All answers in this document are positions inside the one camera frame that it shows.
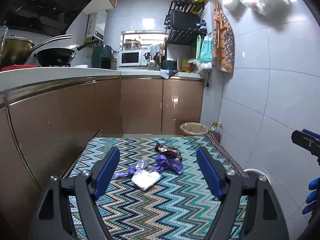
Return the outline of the right blue gloved hand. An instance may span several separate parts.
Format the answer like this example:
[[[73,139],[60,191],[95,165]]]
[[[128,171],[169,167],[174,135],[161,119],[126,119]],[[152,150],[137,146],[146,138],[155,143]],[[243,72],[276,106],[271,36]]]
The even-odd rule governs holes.
[[[304,207],[302,211],[303,215],[312,212],[317,206],[319,197],[319,178],[311,181],[308,185],[308,189],[311,191],[311,193],[306,198],[307,206]]]

